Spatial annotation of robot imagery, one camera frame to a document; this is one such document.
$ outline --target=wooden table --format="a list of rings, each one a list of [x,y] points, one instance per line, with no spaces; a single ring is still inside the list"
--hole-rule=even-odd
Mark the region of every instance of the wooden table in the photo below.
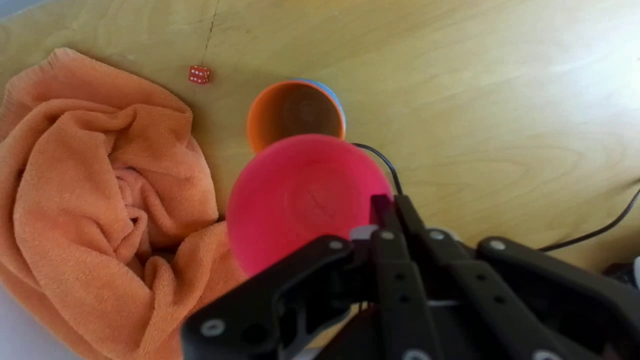
[[[52,0],[0,22],[0,85],[57,47],[182,97],[223,207],[252,157],[252,99],[298,76],[330,85],[349,138],[384,151],[428,225],[469,245],[582,235],[640,186],[637,0]],[[201,59],[212,87],[186,81]],[[559,253],[587,269],[633,255],[638,215]]]

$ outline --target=black cable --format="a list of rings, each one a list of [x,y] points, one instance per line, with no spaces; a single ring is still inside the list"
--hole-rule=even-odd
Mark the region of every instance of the black cable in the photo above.
[[[635,210],[638,198],[640,198],[640,190],[635,194],[635,198],[626,204],[626,208],[625,208],[611,225],[607,225],[607,226],[602,226],[602,229],[597,229],[597,231],[593,231],[593,233],[587,233],[587,235],[582,235],[582,237],[565,241],[565,242],[556,242],[556,245],[543,247],[543,248],[539,248],[539,250],[540,250],[540,253],[555,253],[555,250],[569,248],[569,247],[587,242],[587,241],[591,241],[591,239],[602,237],[604,233],[617,229],[617,226]]]
[[[384,162],[389,175],[393,177],[396,192],[398,192],[398,194],[405,194],[405,192],[402,192],[402,184],[401,184],[398,170],[396,170],[396,166],[393,165],[393,160],[389,160],[389,158],[386,158],[378,149],[375,149],[375,146],[361,145],[361,142],[354,142],[354,146],[365,149],[365,151],[369,151],[370,155],[378,157],[378,158]]]

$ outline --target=towel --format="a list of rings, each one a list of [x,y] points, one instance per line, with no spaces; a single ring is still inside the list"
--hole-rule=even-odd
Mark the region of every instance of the towel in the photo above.
[[[0,108],[0,281],[83,359],[182,359],[181,324],[243,283],[191,108],[60,49]]]

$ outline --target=small red object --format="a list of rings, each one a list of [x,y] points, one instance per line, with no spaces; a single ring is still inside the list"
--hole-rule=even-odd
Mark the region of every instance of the small red object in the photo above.
[[[189,67],[189,81],[195,85],[208,85],[212,82],[212,70],[204,64]]]

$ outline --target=pink ball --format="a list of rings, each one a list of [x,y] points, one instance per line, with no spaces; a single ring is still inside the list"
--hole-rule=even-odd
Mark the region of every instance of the pink ball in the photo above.
[[[390,184],[356,146],[318,135],[280,140],[243,170],[233,190],[233,253],[252,276],[318,237],[349,239],[370,225],[375,194],[393,194]]]

